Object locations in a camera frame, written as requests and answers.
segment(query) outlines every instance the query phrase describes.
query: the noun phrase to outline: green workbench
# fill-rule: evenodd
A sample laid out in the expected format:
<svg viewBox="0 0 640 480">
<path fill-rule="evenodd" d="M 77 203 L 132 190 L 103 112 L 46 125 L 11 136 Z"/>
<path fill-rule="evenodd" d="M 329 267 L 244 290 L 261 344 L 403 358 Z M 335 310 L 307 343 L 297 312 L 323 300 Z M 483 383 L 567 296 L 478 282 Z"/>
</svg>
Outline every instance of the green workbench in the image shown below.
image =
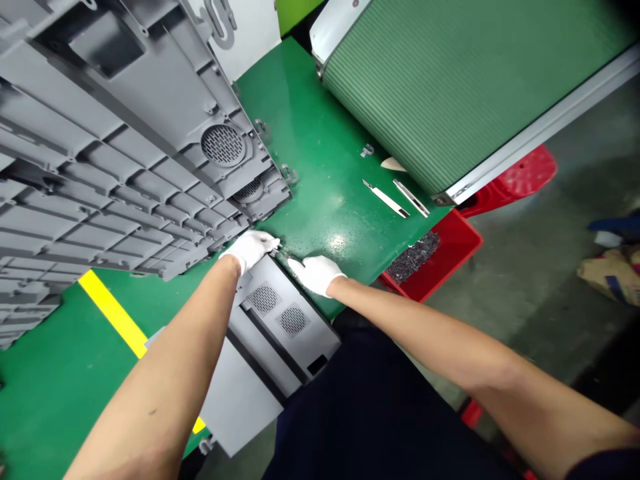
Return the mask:
<svg viewBox="0 0 640 480">
<path fill-rule="evenodd" d="M 285 40 L 239 81 L 250 118 L 271 129 L 267 147 L 276 164 L 297 170 L 293 199 L 258 225 L 280 238 L 298 257 L 327 255 L 344 272 L 366 284 L 432 228 L 448 208 L 435 207 L 428 219 L 412 208 L 392 184 L 414 193 L 404 173 L 380 168 L 386 157 L 360 153 L 371 136 L 318 82 L 312 58 L 293 39 Z M 402 219 L 362 184 L 380 188 L 411 216 Z M 131 318 L 150 337 L 166 325 L 211 265 L 198 265 L 165 283 L 126 272 L 97 274 Z M 310 294 L 327 319 L 342 306 Z M 7 480 L 59 479 L 91 426 L 136 362 L 112 326 L 79 285 L 63 294 L 63 305 L 44 324 L 0 352 L 0 451 Z M 202 436 L 192 435 L 187 451 Z"/>
</svg>

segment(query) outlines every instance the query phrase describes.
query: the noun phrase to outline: green machine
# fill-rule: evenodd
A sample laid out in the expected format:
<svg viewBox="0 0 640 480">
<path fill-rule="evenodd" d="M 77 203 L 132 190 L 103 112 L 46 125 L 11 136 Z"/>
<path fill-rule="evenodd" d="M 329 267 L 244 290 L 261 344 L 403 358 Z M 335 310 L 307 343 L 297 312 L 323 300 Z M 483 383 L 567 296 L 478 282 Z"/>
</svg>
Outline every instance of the green machine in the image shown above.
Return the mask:
<svg viewBox="0 0 640 480">
<path fill-rule="evenodd" d="M 329 0 L 324 86 L 438 205 L 456 205 L 640 72 L 602 0 Z"/>
</svg>

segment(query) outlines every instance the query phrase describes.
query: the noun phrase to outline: person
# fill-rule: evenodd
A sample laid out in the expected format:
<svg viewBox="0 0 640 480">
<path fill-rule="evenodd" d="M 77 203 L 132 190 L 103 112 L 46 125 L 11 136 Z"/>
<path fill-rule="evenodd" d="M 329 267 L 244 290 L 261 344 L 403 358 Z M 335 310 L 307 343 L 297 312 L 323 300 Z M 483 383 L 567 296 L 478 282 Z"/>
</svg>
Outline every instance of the person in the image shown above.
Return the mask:
<svg viewBox="0 0 640 480">
<path fill-rule="evenodd" d="M 238 278 L 278 244 L 248 231 L 220 256 L 106 406 L 67 480 L 177 477 Z M 638 429 L 502 343 L 326 257 L 290 266 L 308 290 L 349 307 L 351 326 L 336 326 L 342 345 L 289 398 L 264 478 L 519 478 L 395 343 L 480 402 L 542 478 L 640 478 Z"/>
</svg>

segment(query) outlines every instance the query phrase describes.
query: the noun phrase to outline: circular vent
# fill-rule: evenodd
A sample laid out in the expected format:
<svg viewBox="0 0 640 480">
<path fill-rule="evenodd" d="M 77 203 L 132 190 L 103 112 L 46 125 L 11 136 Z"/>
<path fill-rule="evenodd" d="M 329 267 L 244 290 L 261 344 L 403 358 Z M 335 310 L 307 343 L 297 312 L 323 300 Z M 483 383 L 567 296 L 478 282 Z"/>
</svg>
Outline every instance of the circular vent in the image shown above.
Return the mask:
<svg viewBox="0 0 640 480">
<path fill-rule="evenodd" d="M 200 146 L 209 160 L 221 167 L 240 163 L 247 149 L 240 134 L 228 125 L 213 125 L 206 129 Z"/>
<path fill-rule="evenodd" d="M 242 187 L 238 190 L 238 192 L 233 196 L 233 199 L 240 203 L 251 203 L 258 200 L 264 190 L 265 188 L 260 179 L 256 179 L 246 187 Z"/>
</svg>

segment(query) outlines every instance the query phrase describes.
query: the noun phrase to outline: yellow floor line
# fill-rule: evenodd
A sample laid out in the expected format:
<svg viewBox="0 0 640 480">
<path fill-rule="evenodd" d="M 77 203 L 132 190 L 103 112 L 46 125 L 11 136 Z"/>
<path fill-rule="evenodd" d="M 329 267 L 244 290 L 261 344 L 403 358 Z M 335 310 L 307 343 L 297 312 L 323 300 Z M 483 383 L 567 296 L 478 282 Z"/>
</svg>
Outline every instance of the yellow floor line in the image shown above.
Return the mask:
<svg viewBox="0 0 640 480">
<path fill-rule="evenodd" d="M 93 302 L 95 306 L 102 312 L 102 314 L 109 320 L 116 332 L 122 337 L 122 340 L 126 342 L 129 348 L 133 351 L 138 359 L 147 352 L 145 343 L 147 336 L 142 333 L 140 327 L 138 327 L 133 319 L 129 316 L 126 310 L 122 308 L 122 305 L 118 303 L 113 294 L 106 288 L 100 278 L 95 274 L 93 270 L 86 272 L 78 283 Z M 205 423 L 200 417 L 195 421 L 193 426 L 193 433 L 198 434 L 205 428 Z"/>
</svg>

